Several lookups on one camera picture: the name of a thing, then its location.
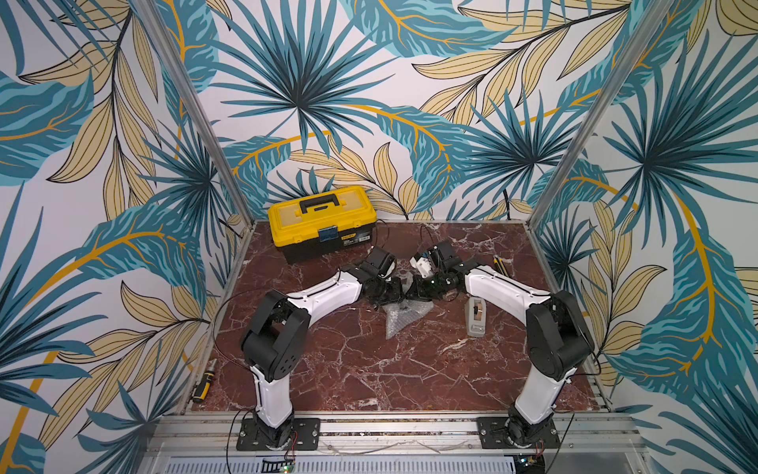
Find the clear bubble wrap sheet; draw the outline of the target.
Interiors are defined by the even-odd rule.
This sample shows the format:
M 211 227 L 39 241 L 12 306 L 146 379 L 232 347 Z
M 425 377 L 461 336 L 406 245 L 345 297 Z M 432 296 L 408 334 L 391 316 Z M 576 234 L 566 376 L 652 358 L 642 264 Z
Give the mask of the clear bubble wrap sheet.
M 408 300 L 382 306 L 386 314 L 386 339 L 391 340 L 411 324 L 420 321 L 434 309 L 432 301 Z

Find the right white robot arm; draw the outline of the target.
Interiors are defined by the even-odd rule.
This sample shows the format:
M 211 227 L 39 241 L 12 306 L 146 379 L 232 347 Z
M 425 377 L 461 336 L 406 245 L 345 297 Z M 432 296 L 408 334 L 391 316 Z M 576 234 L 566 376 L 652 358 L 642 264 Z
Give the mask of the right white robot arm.
M 474 260 L 434 269 L 422 257 L 414 258 L 411 265 L 417 273 L 408 299 L 435 300 L 448 292 L 465 292 L 524 325 L 531 369 L 509 409 L 505 436 L 513 446 L 536 444 L 550 428 L 564 386 L 594 351 L 574 296 L 564 290 L 537 290 Z

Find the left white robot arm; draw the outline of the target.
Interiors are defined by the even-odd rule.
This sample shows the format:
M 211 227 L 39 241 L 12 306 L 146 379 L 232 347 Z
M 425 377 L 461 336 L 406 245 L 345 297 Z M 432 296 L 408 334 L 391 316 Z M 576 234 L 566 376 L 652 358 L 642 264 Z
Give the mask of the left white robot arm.
M 281 448 L 295 434 L 289 376 L 305 351 L 312 324 L 363 299 L 375 307 L 401 301 L 395 266 L 391 253 L 374 247 L 364 260 L 339 268 L 311 288 L 270 290 L 260 301 L 241 339 L 241 351 L 254 377 L 254 420 L 267 446 Z

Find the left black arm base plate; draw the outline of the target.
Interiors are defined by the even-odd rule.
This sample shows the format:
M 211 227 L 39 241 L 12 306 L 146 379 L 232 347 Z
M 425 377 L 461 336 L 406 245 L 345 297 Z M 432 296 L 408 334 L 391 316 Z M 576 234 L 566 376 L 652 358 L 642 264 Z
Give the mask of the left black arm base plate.
M 238 451 L 274 451 L 290 448 L 296 452 L 318 449 L 321 434 L 319 418 L 294 418 L 279 428 L 272 428 L 258 419 L 241 422 L 236 442 Z

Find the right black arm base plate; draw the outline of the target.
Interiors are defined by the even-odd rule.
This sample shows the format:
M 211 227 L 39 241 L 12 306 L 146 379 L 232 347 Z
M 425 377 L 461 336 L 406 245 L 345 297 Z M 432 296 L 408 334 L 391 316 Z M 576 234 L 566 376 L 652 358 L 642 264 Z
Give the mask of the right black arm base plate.
M 483 450 L 506 448 L 557 448 L 560 437 L 553 417 L 531 425 L 519 417 L 495 416 L 476 419 L 477 434 Z

